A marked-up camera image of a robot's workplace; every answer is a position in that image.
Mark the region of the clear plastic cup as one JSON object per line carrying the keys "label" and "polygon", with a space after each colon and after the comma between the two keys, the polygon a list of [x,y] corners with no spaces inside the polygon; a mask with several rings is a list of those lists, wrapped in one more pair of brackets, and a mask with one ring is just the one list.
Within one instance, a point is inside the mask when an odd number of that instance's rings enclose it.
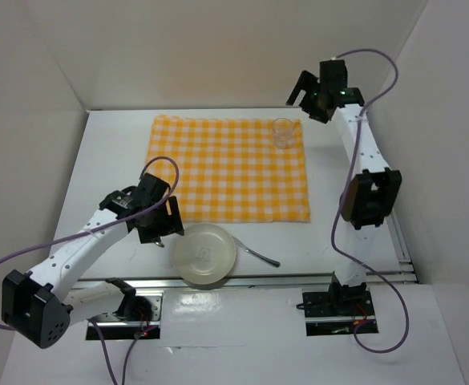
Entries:
{"label": "clear plastic cup", "polygon": [[276,148],[286,149],[293,144],[294,128],[294,122],[286,118],[277,118],[272,122],[273,143]]}

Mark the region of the cream round plate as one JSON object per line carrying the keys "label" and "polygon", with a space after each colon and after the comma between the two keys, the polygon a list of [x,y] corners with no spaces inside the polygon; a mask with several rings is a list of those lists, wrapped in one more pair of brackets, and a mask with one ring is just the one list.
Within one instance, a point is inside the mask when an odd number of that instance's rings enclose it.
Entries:
{"label": "cream round plate", "polygon": [[225,229],[198,223],[187,227],[184,235],[177,238],[171,257],[181,278],[196,286],[208,286],[227,277],[236,263],[237,251]]}

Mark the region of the yellow white checkered cloth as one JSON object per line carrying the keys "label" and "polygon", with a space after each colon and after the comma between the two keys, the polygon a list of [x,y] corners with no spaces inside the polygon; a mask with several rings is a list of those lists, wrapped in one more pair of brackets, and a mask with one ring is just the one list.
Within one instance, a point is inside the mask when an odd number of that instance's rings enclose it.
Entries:
{"label": "yellow white checkered cloth", "polygon": [[308,222],[310,208],[300,120],[293,144],[273,143],[275,119],[193,119],[158,115],[148,171],[176,183],[183,221]]}

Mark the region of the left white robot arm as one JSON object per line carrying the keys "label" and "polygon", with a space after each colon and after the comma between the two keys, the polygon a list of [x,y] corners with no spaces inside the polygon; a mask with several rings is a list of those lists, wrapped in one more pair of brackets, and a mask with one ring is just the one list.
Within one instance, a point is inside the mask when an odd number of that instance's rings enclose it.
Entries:
{"label": "left white robot arm", "polygon": [[74,284],[114,244],[136,231],[143,244],[184,232],[178,200],[167,186],[131,186],[109,194],[83,227],[45,261],[25,273],[14,269],[2,281],[2,321],[41,349],[56,344],[66,330],[100,314],[146,322],[151,306],[120,278],[73,292]]}

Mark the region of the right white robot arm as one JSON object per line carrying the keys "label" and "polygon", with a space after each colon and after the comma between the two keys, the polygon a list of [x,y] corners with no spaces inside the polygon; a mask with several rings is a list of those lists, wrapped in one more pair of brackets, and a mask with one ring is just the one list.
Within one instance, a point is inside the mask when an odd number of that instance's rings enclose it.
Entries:
{"label": "right white robot arm", "polygon": [[391,214],[402,183],[380,153],[370,129],[362,93],[348,85],[341,60],[322,62],[318,75],[303,71],[287,105],[297,104],[310,119],[332,124],[339,132],[350,162],[336,216],[344,225],[343,260],[334,270],[327,304],[335,314],[346,314],[364,302],[366,265],[375,235]]}

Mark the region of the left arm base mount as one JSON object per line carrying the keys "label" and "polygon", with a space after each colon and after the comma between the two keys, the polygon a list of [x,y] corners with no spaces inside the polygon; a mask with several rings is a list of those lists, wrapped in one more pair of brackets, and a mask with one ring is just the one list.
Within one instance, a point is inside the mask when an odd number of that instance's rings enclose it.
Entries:
{"label": "left arm base mount", "polygon": [[94,317],[106,341],[131,341],[160,338],[160,319],[163,305],[161,290],[142,290],[129,315],[101,314]]}

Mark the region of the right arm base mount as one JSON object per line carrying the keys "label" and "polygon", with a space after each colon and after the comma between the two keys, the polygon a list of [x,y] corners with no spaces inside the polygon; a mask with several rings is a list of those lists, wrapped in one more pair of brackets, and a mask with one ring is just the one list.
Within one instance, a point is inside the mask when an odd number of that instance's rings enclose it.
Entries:
{"label": "right arm base mount", "polygon": [[343,305],[333,305],[327,292],[303,292],[302,302],[296,308],[305,316],[305,330],[309,337],[353,334],[357,326],[359,334],[378,333],[369,291],[361,299]]}

